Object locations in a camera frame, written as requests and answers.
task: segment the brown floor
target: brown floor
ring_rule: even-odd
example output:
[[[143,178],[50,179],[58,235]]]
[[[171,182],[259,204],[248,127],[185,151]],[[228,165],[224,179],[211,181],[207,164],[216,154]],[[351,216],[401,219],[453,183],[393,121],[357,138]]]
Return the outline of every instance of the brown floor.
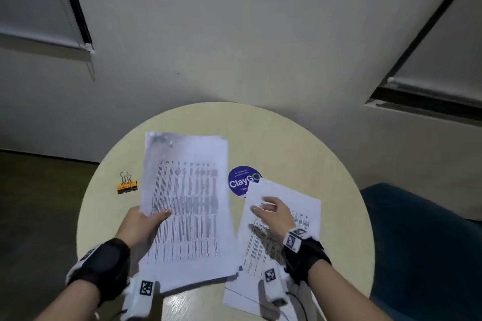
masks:
[[[0,151],[0,321],[33,319],[63,289],[96,168]]]

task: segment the binder clip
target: binder clip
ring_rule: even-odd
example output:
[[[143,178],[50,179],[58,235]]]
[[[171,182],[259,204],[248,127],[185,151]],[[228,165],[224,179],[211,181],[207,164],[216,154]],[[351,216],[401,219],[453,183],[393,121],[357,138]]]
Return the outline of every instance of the binder clip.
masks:
[[[137,180],[131,180],[131,175],[128,172],[123,171],[119,175],[122,178],[122,183],[117,184],[117,194],[137,190]]]

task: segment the printed document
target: printed document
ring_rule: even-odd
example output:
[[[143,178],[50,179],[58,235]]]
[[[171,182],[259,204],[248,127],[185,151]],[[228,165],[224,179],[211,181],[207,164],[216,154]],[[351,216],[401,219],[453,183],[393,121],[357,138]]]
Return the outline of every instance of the printed document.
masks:
[[[236,280],[226,283],[223,303],[267,319],[304,320],[303,311],[292,296],[288,305],[276,308],[264,295],[264,270],[274,264],[273,262],[283,264],[282,243],[269,234],[264,222],[250,210],[252,205],[260,206],[264,196],[280,198],[291,209],[296,225],[306,229],[314,238],[319,238],[319,200],[263,178],[258,184],[251,182],[238,230],[238,247],[242,253],[243,270],[239,272]],[[316,308],[308,286],[302,282],[301,286],[294,285],[290,291],[303,302],[308,318],[316,319]]]
[[[147,132],[141,190],[142,212],[172,211],[139,262],[154,269],[161,293],[236,274],[227,140]]]

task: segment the black wrist strap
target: black wrist strap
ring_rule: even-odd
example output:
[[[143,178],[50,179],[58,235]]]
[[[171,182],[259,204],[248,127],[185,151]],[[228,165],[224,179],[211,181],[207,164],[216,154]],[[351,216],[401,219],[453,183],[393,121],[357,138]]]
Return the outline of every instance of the black wrist strap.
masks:
[[[67,285],[76,280],[94,284],[100,293],[99,306],[115,299],[127,286],[131,251],[121,239],[110,239],[89,250],[67,274]]]
[[[283,244],[281,254],[286,260],[286,271],[296,284],[301,281],[308,283],[308,271],[318,260],[324,260],[331,265],[321,242],[311,238],[302,228],[295,227],[290,230]]]

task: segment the wooden tabletop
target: wooden tabletop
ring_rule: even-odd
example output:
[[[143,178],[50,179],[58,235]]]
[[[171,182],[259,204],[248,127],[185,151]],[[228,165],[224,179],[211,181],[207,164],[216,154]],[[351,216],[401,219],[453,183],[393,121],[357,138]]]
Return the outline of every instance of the wooden tabletop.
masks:
[[[263,178],[322,201],[320,239],[333,266],[364,295],[372,289],[375,249],[368,213],[355,182],[320,140],[271,111],[226,102],[199,103],[159,114],[124,136],[106,155],[85,192],[77,228],[77,254],[112,238],[141,190],[117,194],[119,173],[142,186],[145,133],[220,135],[229,141],[229,170],[251,166]],[[244,199],[230,193],[235,229]],[[155,297],[153,313],[163,320],[260,319],[222,304],[224,284],[204,286],[166,298]]]

